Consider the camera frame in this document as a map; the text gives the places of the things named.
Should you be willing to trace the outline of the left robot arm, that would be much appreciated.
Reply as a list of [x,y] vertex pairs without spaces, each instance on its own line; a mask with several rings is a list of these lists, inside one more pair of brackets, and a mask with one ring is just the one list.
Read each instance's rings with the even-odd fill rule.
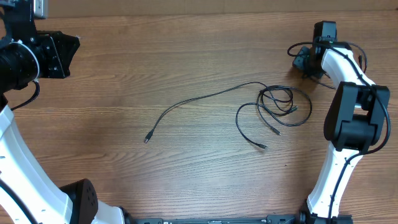
[[135,223],[122,207],[100,201],[93,184],[81,179],[57,187],[23,140],[4,94],[33,83],[34,101],[40,78],[66,78],[80,46],[78,37],[39,31],[44,0],[1,1],[6,35],[1,39],[1,206],[14,223]]

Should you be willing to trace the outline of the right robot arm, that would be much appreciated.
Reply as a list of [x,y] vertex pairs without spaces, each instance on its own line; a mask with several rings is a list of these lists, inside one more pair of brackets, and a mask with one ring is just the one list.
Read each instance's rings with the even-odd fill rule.
[[299,43],[293,66],[307,77],[330,77],[336,90],[323,134],[326,157],[312,192],[290,223],[352,223],[339,207],[351,174],[363,156],[382,149],[391,134],[387,106],[390,91],[366,76],[365,51],[355,56],[351,42],[340,42],[336,23],[314,25],[313,40]]

